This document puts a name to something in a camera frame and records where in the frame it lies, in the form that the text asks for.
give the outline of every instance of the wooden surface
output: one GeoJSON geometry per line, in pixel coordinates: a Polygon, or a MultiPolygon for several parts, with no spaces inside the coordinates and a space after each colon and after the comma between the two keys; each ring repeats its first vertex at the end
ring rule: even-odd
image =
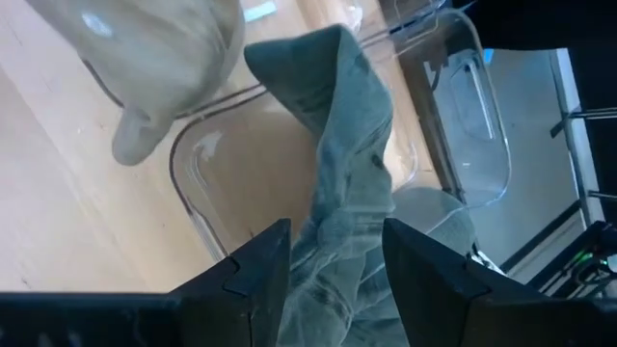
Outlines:
{"type": "MultiPolygon", "coordinates": [[[[316,29],[336,21],[329,13],[341,6],[277,4],[277,14],[249,23],[248,41],[316,29]]],[[[434,185],[398,64],[383,67],[402,134],[393,143],[403,153],[395,155],[408,155],[414,139],[418,182],[434,185]]],[[[251,85],[247,73],[240,62],[223,93],[251,85]]],[[[161,292],[213,264],[169,179],[170,147],[183,124],[144,164],[125,168],[110,150],[119,116],[73,50],[23,0],[0,2],[0,290],[161,292]]]]}

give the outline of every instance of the light wooden floor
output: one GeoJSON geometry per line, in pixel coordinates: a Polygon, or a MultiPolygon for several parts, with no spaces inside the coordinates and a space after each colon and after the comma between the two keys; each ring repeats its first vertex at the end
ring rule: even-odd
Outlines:
{"type": "Polygon", "coordinates": [[[168,291],[212,265],[169,179],[174,135],[122,167],[119,115],[23,0],[0,1],[0,290],[168,291]]]}

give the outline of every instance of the black object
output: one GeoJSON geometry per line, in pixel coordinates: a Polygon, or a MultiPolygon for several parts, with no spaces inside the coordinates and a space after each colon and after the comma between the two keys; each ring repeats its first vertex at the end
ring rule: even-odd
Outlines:
{"type": "Polygon", "coordinates": [[[383,239],[412,346],[617,345],[617,301],[550,298],[397,220],[386,220],[383,239]]]}
{"type": "Polygon", "coordinates": [[[274,346],[289,230],[279,220],[169,294],[0,294],[0,346],[274,346]]]}
{"type": "MultiPolygon", "coordinates": [[[[617,53],[611,52],[609,57],[617,57],[617,53]]],[[[598,51],[598,55],[603,55],[603,51],[598,51]]],[[[575,76],[578,80],[579,76],[584,75],[580,71],[576,70],[575,76]]],[[[617,75],[617,69],[613,66],[607,69],[607,73],[602,76],[586,76],[596,81],[594,86],[585,86],[585,92],[587,94],[594,93],[599,95],[603,92],[603,88],[610,85],[612,80],[609,80],[610,75],[617,75]]],[[[579,93],[583,94],[581,87],[578,87],[579,93]]],[[[617,107],[615,98],[611,98],[613,107],[617,107]]],[[[608,222],[617,224],[617,203],[614,197],[617,196],[617,180],[615,175],[617,174],[617,165],[615,163],[615,150],[617,149],[617,141],[615,141],[615,131],[617,131],[616,119],[604,119],[604,120],[586,120],[585,126],[589,137],[589,145],[591,148],[592,159],[596,178],[598,179],[598,191],[588,192],[590,197],[600,199],[604,217],[608,222]]]]}
{"type": "Polygon", "coordinates": [[[536,247],[546,241],[551,235],[559,230],[572,216],[574,216],[580,210],[580,200],[574,201],[568,208],[559,214],[555,219],[538,232],[531,240],[529,240],[524,246],[510,256],[506,261],[499,266],[499,269],[504,273],[509,273],[514,269],[523,259],[530,255],[536,247]]]}
{"type": "Polygon", "coordinates": [[[607,266],[602,266],[602,260],[613,254],[617,254],[617,229],[606,222],[596,222],[531,279],[527,286],[553,298],[563,299],[600,291],[614,280],[613,275],[606,275],[605,278],[598,275],[603,268],[603,272],[610,273],[607,266]]]}
{"type": "Polygon", "coordinates": [[[593,48],[615,41],[611,0],[453,0],[466,9],[484,47],[516,50],[593,48]]]}

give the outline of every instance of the gray fabric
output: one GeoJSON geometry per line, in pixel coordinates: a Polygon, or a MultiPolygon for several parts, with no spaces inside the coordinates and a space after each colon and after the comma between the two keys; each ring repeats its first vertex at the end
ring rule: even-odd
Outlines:
{"type": "Polygon", "coordinates": [[[250,45],[245,58],[319,143],[279,346],[407,346],[381,248],[383,221],[394,209],[383,162],[388,90],[341,26],[250,45]]]}

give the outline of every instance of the wrinkled fabric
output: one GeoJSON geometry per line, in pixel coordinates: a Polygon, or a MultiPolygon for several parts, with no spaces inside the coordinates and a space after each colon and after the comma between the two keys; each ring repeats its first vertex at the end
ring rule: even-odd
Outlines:
{"type": "Polygon", "coordinates": [[[387,88],[341,26],[250,45],[245,58],[318,140],[317,182],[292,249],[278,345],[407,346],[381,248],[394,210],[384,166],[387,88]]]}

